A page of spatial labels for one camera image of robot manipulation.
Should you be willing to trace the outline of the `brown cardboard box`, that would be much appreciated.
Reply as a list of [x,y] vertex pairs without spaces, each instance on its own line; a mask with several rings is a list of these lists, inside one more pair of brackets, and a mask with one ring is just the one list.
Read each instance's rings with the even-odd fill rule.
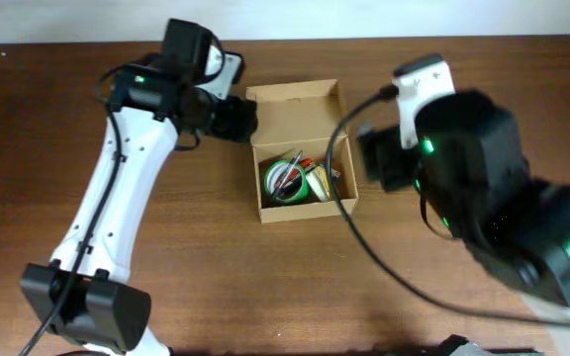
[[276,161],[290,161],[300,150],[302,159],[314,164],[326,162],[326,150],[333,131],[347,114],[346,102],[337,80],[326,79],[254,86],[246,98],[257,103],[258,128],[252,146],[259,218],[262,223],[338,216],[330,200],[323,203],[309,188],[300,203],[270,202],[263,191],[263,177]]

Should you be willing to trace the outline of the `yellow sticky note pad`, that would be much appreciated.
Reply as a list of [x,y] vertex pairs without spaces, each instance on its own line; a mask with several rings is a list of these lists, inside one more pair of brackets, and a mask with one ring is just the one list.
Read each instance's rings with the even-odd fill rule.
[[[338,179],[331,179],[331,181],[337,185]],[[330,188],[330,180],[327,176],[326,167],[323,164],[315,166],[312,168],[306,176],[306,181],[309,185],[310,190],[319,199],[320,202],[326,203],[334,198],[334,194]]]

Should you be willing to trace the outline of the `black pen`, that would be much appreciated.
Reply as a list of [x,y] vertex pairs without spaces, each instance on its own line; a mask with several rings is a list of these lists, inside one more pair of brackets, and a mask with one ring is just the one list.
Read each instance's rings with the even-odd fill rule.
[[275,186],[274,191],[270,196],[270,202],[275,202],[277,197],[279,196],[282,188],[284,187],[285,183],[287,182],[289,176],[291,175],[292,171],[294,170],[295,166],[298,164],[300,158],[302,157],[303,151],[300,150],[287,164],[284,172],[281,174],[279,179],[277,180],[277,184]]

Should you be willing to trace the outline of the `orange black stapler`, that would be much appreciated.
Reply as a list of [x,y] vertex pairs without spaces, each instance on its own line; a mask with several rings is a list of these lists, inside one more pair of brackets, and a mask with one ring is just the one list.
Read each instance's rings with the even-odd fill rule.
[[[311,170],[314,166],[314,161],[312,158],[306,158],[301,161],[300,166],[302,170],[307,173]],[[281,199],[286,199],[287,197],[294,195],[303,184],[302,173],[298,168],[294,168],[293,171],[290,173],[284,186],[281,189],[279,197]]]

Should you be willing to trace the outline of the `green tape roll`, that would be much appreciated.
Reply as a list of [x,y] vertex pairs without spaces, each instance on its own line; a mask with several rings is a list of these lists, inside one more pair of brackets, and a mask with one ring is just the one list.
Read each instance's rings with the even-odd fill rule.
[[[286,172],[289,162],[279,160],[273,163],[263,177],[263,191],[270,200],[272,193],[278,188],[280,178]],[[291,205],[300,203],[309,195],[309,184],[305,169],[297,164],[294,166],[284,185],[280,189],[279,195],[274,199],[275,204]]]

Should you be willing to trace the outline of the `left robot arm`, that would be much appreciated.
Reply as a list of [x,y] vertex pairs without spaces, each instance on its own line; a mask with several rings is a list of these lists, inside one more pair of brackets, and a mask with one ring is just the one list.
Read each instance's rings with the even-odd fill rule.
[[136,237],[167,157],[190,134],[247,143],[256,105],[231,94],[245,62],[198,24],[172,19],[161,49],[97,85],[107,127],[77,214],[45,265],[29,264],[21,291],[51,333],[88,355],[167,355],[149,326],[151,298],[129,285]]

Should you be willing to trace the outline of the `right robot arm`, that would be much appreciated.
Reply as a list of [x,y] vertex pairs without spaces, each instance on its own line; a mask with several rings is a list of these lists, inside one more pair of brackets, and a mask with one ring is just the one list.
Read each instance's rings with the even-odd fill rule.
[[387,192],[413,186],[494,279],[551,321],[570,355],[570,185],[535,177],[515,116],[484,93],[445,95],[420,108],[416,142],[402,130],[361,127],[365,169]]

